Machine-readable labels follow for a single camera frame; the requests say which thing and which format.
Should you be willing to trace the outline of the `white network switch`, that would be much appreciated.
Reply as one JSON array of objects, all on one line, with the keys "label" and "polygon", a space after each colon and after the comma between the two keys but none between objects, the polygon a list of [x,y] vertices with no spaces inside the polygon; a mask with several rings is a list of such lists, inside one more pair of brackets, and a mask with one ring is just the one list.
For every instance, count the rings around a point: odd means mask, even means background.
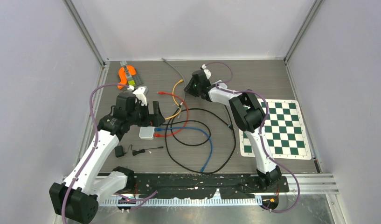
[{"label": "white network switch", "polygon": [[153,140],[155,133],[155,127],[141,127],[139,130],[139,137],[142,140]]}]

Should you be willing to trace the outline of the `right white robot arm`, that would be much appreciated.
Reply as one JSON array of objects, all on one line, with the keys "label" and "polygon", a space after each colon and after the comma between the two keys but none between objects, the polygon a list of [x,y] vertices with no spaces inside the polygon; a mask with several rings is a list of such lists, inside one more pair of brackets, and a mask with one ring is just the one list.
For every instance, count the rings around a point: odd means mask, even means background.
[{"label": "right white robot arm", "polygon": [[267,192],[272,191],[277,186],[282,173],[279,166],[273,161],[265,137],[266,111],[253,91],[230,90],[222,81],[211,83],[210,77],[211,73],[208,69],[193,72],[184,91],[194,97],[230,107],[236,126],[246,134],[251,143],[256,159],[259,187]]}]

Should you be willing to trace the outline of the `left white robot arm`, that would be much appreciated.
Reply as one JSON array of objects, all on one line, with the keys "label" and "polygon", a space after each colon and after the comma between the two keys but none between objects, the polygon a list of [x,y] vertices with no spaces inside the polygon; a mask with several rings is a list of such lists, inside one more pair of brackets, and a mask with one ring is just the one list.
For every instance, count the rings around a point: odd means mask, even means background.
[{"label": "left white robot arm", "polygon": [[131,193],[136,186],[134,171],[116,167],[103,180],[95,179],[111,151],[119,146],[131,126],[159,127],[165,122],[159,102],[153,101],[149,113],[145,97],[131,92],[120,93],[111,112],[95,126],[95,136],[87,151],[62,183],[53,183],[49,195],[56,214],[89,224],[99,205],[118,191]]}]

